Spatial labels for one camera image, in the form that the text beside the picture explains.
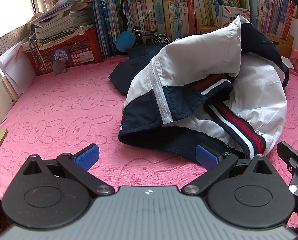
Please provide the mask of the blue plush ball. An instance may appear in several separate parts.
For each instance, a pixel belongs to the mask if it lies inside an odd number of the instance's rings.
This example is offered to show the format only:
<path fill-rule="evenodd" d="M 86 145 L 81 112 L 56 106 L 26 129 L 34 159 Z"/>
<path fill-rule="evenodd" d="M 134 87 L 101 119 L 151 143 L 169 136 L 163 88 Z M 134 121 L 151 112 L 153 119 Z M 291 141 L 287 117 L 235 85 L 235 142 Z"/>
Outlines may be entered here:
<path fill-rule="evenodd" d="M 135 44 L 135 36 L 134 34 L 127 30 L 123 31 L 117 38 L 116 38 L 116 48 L 118 51 L 125 52 L 131 49 Z"/>

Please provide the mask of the white and navy jacket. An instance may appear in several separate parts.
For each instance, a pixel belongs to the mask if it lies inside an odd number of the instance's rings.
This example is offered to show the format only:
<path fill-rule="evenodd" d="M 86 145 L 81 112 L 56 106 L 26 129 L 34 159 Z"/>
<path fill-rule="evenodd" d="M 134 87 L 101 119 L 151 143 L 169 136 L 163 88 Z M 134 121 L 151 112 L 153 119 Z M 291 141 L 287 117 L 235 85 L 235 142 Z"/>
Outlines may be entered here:
<path fill-rule="evenodd" d="M 126 100 L 119 140 L 196 161 L 198 148 L 243 159 L 283 132 L 289 70 L 243 16 L 216 31 L 133 48 L 109 76 Z"/>

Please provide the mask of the red plastic basket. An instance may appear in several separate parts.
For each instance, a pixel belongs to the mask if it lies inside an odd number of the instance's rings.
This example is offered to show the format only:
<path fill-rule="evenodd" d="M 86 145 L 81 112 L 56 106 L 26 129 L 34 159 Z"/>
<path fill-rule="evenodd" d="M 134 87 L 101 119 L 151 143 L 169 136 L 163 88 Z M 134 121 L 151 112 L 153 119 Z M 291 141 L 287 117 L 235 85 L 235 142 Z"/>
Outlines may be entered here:
<path fill-rule="evenodd" d="M 103 61 L 95 28 L 90 28 L 82 35 L 74 36 L 49 48 L 28 51 L 25 55 L 36 75 L 51 73 L 53 62 L 60 59 L 66 60 L 66 67 Z"/>

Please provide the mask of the stack of papers and notebooks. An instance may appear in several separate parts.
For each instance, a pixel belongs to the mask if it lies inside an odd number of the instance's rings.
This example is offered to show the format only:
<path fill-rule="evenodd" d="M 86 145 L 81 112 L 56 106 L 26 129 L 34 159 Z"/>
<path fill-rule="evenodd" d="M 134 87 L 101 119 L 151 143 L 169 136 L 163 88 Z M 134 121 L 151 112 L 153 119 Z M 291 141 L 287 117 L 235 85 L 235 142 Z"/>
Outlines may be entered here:
<path fill-rule="evenodd" d="M 49 11 L 39 13 L 30 22 L 29 37 L 23 51 L 46 48 L 65 38 L 82 35 L 95 25 L 93 9 L 79 0 L 59 0 Z"/>

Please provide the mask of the pink rabbit print towel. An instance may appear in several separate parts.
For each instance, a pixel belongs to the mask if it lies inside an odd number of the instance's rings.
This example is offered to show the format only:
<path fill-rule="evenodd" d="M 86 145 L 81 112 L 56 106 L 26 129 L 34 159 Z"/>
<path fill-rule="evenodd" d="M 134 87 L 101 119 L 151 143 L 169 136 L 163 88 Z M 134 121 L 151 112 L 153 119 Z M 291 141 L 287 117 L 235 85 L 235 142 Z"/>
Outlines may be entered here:
<path fill-rule="evenodd" d="M 90 173 L 114 188 L 122 185 L 182 187 L 204 169 L 175 154 L 152 151 L 121 143 L 118 139 L 125 98 L 109 80 L 125 56 L 98 64 L 73 67 L 60 75 L 45 74 L 31 86 L 5 116 L 7 135 L 0 147 L 0 198 L 24 161 L 31 154 L 55 159 L 76 153 L 88 145 L 75 141 L 69 127 L 86 121 L 84 133 L 105 137 L 99 142 L 100 157 Z"/>

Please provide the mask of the miniature bicycle model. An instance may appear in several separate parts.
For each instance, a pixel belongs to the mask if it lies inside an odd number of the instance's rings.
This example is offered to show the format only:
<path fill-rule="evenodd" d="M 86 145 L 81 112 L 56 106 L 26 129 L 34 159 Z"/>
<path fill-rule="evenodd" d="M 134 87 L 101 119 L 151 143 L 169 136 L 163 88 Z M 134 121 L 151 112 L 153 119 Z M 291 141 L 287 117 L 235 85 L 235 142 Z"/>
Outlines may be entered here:
<path fill-rule="evenodd" d="M 158 34 L 157 31 L 142 31 L 136 28 L 135 32 L 135 46 L 142 46 L 153 43 L 169 44 L 172 41 L 166 34 Z"/>

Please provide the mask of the row of upright books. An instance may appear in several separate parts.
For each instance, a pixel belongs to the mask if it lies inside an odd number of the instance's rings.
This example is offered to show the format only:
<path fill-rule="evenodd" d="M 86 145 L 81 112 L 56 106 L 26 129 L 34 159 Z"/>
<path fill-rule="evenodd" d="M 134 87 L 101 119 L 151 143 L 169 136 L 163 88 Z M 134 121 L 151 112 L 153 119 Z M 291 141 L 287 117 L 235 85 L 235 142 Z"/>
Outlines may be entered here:
<path fill-rule="evenodd" d="M 116 38 L 134 28 L 174 41 L 197 34 L 197 25 L 220 27 L 219 6 L 250 10 L 250 22 L 265 35 L 286 40 L 296 5 L 291 0 L 91 0 L 103 56 L 119 52 Z"/>

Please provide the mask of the wooden desk drawer organizer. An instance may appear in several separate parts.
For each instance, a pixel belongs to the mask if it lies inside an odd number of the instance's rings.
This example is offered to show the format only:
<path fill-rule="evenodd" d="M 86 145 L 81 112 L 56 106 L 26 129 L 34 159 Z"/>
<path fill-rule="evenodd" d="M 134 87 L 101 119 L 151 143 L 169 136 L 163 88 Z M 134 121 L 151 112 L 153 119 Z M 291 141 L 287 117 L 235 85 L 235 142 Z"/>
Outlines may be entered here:
<path fill-rule="evenodd" d="M 196 32 L 198 34 L 206 34 L 212 31 L 219 29 L 219 27 L 208 26 L 208 25 L 197 25 Z M 286 40 L 277 38 L 275 36 L 266 35 L 277 47 L 279 54 L 283 57 L 290 57 L 292 52 L 292 45 L 294 41 L 294 37 L 292 35 L 288 35 Z"/>

